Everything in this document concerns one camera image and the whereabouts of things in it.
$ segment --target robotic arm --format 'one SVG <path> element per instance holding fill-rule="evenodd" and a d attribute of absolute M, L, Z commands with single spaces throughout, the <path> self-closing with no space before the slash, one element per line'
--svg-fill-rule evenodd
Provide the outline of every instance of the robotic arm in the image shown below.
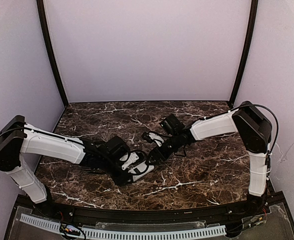
<path fill-rule="evenodd" d="M 101 169 L 110 174 L 116 185 L 121 186 L 148 174 L 154 165 L 161 164 L 183 146 L 208 137 L 238 132 L 250 157 L 249 196 L 251 200 L 257 202 L 258 199 L 261 203 L 266 192 L 270 166 L 272 124 L 256 107 L 247 105 L 251 103 L 243 102 L 238 109 L 204 117 L 189 126 L 171 114 L 160 123 L 171 135 L 167 140 L 155 132 L 144 132 L 142 135 L 148 142 L 157 143 L 148 156 L 139 151 L 131 152 L 118 136 L 108 142 L 65 137 L 25 123 L 25 118 L 18 115 L 0 132 L 0 171 L 10 175 L 19 188 L 34 203 L 39 204 L 50 198 L 50 192 L 27 166 L 23 153 L 49 156 L 83 167 Z"/>

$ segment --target marble table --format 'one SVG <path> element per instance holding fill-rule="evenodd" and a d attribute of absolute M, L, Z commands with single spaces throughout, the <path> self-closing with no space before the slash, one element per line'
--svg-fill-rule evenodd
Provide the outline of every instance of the marble table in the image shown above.
<path fill-rule="evenodd" d="M 188 124 L 228 110 L 224 101 L 137 101 L 72 103 L 55 133 L 108 141 L 118 135 L 129 147 L 147 153 L 142 139 L 150 130 L 165 133 L 159 122 L 174 113 Z M 175 210 L 227 204 L 246 199 L 249 156 L 238 133 L 225 134 L 186 147 L 187 157 L 172 156 L 137 182 L 117 186 L 108 175 L 43 157 L 36 176 L 57 203 L 114 210 Z"/>

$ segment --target white backdrop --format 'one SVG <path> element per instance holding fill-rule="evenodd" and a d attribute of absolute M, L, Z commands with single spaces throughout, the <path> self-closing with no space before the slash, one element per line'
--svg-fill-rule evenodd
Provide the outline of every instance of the white backdrop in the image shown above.
<path fill-rule="evenodd" d="M 250 3 L 46 0 L 68 100 L 228 100 Z"/>

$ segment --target black metal pole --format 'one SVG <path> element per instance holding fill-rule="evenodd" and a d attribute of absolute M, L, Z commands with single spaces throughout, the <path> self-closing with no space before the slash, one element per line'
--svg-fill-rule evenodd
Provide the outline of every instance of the black metal pole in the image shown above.
<path fill-rule="evenodd" d="M 249 14 L 245 43 L 243 45 L 243 50 L 242 50 L 242 54 L 241 54 L 241 59 L 240 59 L 239 67 L 238 67 L 237 76 L 236 76 L 235 83 L 233 85 L 233 89 L 232 89 L 229 103 L 228 103 L 230 106 L 234 105 L 239 87 L 242 82 L 249 49 L 251 47 L 251 42 L 252 42 L 252 37 L 253 37 L 253 32 L 254 32 L 254 27 L 255 27 L 257 8 L 258 8 L 258 0 L 251 0 L 251 7 L 250 7 L 250 14 Z"/>
<path fill-rule="evenodd" d="M 45 12 L 45 7 L 44 7 L 44 0 L 36 0 L 36 1 L 37 1 L 37 8 L 38 8 L 38 14 L 39 14 L 39 20 L 40 20 L 43 40 L 46 45 L 51 70 L 53 73 L 53 77 L 55 78 L 55 82 L 56 82 L 56 85 L 57 85 L 57 88 L 58 88 L 58 91 L 60 94 L 60 98 L 62 100 L 63 105 L 66 108 L 69 103 L 68 103 L 66 92 L 65 92 L 65 89 L 63 86 L 61 76 L 58 71 L 58 67 L 57 67 L 57 63 L 56 63 L 56 59 L 55 59 L 55 55 L 54 55 L 52 41 L 51 41 L 51 37 L 49 34 L 49 30 L 48 30 L 46 12 Z"/>

